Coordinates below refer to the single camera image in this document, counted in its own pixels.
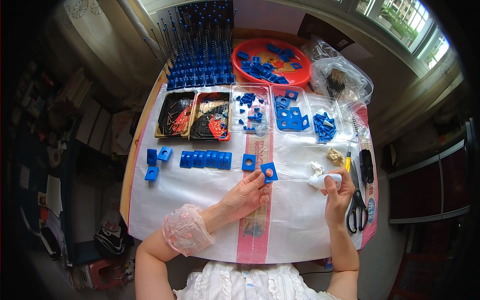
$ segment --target screwdriver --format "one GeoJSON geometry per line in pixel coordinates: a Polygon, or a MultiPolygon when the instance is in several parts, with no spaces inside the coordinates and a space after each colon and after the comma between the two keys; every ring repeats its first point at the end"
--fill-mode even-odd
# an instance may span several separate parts
{"type": "Polygon", "coordinates": [[[350,161],[352,153],[350,152],[350,147],[352,146],[352,141],[348,142],[348,152],[347,152],[347,158],[345,158],[345,169],[347,169],[347,172],[350,173],[350,161]]]}

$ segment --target pink lace sleeve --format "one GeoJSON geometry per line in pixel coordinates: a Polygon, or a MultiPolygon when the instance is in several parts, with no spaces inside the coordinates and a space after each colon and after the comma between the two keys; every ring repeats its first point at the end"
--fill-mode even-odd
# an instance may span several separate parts
{"type": "Polygon", "coordinates": [[[185,204],[176,209],[163,221],[162,232],[165,241],[173,250],[190,256],[215,244],[215,237],[207,232],[200,208],[185,204]]]}

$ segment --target glue bottle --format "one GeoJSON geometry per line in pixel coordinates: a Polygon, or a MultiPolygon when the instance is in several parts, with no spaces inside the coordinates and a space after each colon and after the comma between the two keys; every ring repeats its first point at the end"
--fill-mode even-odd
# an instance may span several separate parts
{"type": "Polygon", "coordinates": [[[319,177],[310,177],[309,184],[313,185],[318,189],[325,189],[325,177],[331,176],[332,179],[335,181],[337,191],[340,189],[340,185],[342,184],[342,175],[340,174],[324,174],[319,177]]]}

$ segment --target dark cabinet door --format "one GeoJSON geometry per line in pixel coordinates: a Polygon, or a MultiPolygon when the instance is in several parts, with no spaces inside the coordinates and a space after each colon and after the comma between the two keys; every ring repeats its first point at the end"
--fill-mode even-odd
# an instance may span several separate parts
{"type": "Polygon", "coordinates": [[[444,211],[448,213],[470,205],[465,178],[464,149],[441,158],[444,182],[444,211]]]}
{"type": "Polygon", "coordinates": [[[392,177],[389,184],[390,219],[426,217],[442,213],[439,161],[392,177]]]}

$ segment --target woman's left hand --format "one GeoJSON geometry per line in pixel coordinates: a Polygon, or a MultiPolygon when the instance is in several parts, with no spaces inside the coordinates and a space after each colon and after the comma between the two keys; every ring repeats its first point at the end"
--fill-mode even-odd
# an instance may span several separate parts
{"type": "Polygon", "coordinates": [[[243,218],[270,199],[272,184],[265,184],[265,175],[257,169],[233,187],[218,204],[225,208],[228,222],[243,218]]]}

